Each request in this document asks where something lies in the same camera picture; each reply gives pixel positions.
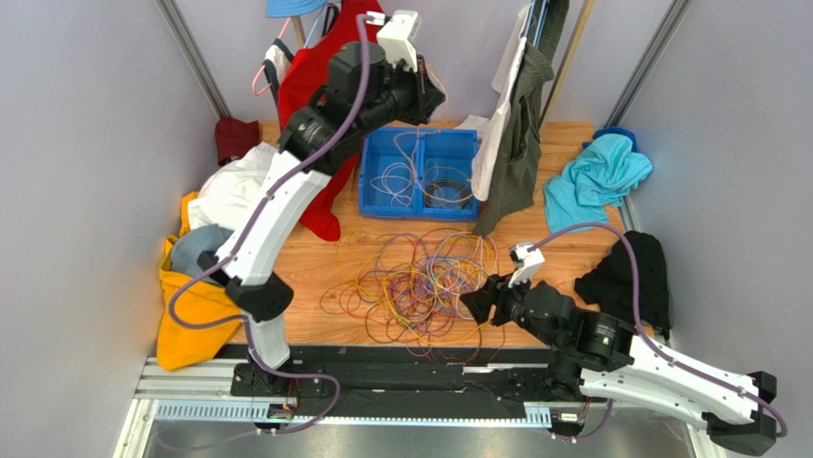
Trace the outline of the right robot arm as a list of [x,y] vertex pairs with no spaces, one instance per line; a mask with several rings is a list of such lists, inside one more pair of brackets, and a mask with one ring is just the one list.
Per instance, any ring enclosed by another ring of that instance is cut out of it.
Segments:
[[514,323],[551,348],[542,389],[553,400],[603,398],[646,407],[749,456],[762,456],[787,432],[770,409],[777,395],[773,375],[738,374],[688,358],[630,323],[579,308],[544,282],[512,285],[492,275],[460,301],[477,323]]

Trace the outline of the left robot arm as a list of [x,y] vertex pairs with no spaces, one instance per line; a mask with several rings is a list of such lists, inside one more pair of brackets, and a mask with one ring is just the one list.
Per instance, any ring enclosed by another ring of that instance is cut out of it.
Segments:
[[392,121],[429,122],[446,96],[407,42],[350,42],[328,61],[326,80],[293,113],[248,220],[216,251],[198,257],[204,277],[242,311],[252,360],[275,374],[290,357],[283,313],[293,289],[274,271],[284,243],[331,178]]

